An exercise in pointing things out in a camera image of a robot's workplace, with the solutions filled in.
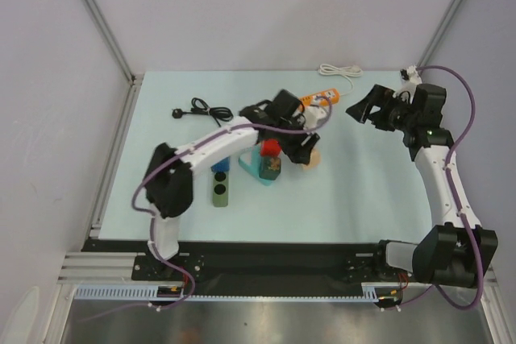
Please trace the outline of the green power strip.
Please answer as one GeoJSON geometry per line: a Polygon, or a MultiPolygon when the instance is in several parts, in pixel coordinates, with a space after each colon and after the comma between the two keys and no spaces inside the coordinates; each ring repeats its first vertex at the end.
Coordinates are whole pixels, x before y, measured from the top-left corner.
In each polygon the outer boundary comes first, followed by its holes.
{"type": "Polygon", "coordinates": [[[227,172],[214,172],[212,185],[212,204],[216,208],[229,204],[229,176],[227,172]]]}

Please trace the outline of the dark green cube adapter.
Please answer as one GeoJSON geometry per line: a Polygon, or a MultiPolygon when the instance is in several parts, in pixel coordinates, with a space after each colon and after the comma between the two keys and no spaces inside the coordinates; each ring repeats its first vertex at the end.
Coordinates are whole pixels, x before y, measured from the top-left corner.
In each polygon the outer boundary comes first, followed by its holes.
{"type": "Polygon", "coordinates": [[[277,156],[262,156],[259,164],[259,177],[274,181],[281,174],[281,158],[277,156]]]}

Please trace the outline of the red cube plug adapter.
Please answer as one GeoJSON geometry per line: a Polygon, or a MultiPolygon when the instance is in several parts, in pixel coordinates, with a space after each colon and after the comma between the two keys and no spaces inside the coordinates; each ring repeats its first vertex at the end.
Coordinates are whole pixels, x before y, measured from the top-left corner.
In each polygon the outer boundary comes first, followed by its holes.
{"type": "Polygon", "coordinates": [[[281,153],[281,146],[275,139],[267,139],[261,143],[260,155],[262,157],[278,157],[281,153]]]}

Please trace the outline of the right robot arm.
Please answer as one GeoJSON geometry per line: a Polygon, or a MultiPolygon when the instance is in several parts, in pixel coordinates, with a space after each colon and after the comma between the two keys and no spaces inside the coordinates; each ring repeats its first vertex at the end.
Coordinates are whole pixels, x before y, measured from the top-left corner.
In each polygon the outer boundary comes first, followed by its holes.
{"type": "Polygon", "coordinates": [[[372,272],[380,280],[391,280],[402,269],[422,284],[475,288],[496,252],[497,235],[473,213],[458,174],[452,134],[441,126],[446,98],[446,89],[437,85],[417,85],[410,100],[374,85],[346,111],[359,123],[403,133],[431,209],[433,226],[421,242],[381,242],[384,252],[372,260],[372,272]]]}

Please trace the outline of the blue cube plug adapter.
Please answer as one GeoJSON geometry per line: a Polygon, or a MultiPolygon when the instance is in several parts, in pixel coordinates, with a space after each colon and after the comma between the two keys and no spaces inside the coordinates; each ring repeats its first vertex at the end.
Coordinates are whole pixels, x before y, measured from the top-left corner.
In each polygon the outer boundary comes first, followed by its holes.
{"type": "Polygon", "coordinates": [[[230,170],[230,164],[225,162],[219,162],[211,167],[213,173],[228,172],[230,170]]]}

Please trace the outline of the beige cube plug adapter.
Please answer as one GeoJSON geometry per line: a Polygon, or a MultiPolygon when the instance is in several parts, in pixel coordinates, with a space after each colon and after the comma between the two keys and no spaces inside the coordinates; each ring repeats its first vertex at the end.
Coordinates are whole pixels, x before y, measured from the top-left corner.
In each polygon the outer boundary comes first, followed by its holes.
{"type": "Polygon", "coordinates": [[[321,162],[321,154],[318,149],[313,148],[310,153],[310,160],[307,164],[303,164],[302,167],[304,170],[310,170],[312,168],[317,167],[321,162]]]}

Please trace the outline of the teal triangular power socket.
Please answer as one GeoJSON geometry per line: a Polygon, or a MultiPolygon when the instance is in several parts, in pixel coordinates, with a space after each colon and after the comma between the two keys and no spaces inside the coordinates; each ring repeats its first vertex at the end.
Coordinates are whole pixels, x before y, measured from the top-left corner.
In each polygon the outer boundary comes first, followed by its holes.
{"type": "Polygon", "coordinates": [[[254,147],[250,151],[247,151],[239,156],[239,166],[250,176],[255,178],[258,182],[260,182],[264,186],[271,185],[274,181],[264,180],[259,177],[259,164],[260,164],[260,149],[258,147],[254,147]]]}

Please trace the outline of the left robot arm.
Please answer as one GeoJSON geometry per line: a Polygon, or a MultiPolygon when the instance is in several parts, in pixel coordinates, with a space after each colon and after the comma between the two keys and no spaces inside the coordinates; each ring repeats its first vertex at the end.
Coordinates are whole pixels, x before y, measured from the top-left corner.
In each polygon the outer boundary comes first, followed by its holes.
{"type": "Polygon", "coordinates": [[[193,202],[199,172],[268,139],[275,139],[292,163],[307,165],[319,140],[316,131],[331,111],[331,99],[324,95],[304,105],[283,89],[271,101],[244,107],[228,124],[196,141],[179,148],[157,146],[137,188],[150,204],[145,211],[151,216],[151,271],[163,280],[177,273],[180,217],[193,202]]]}

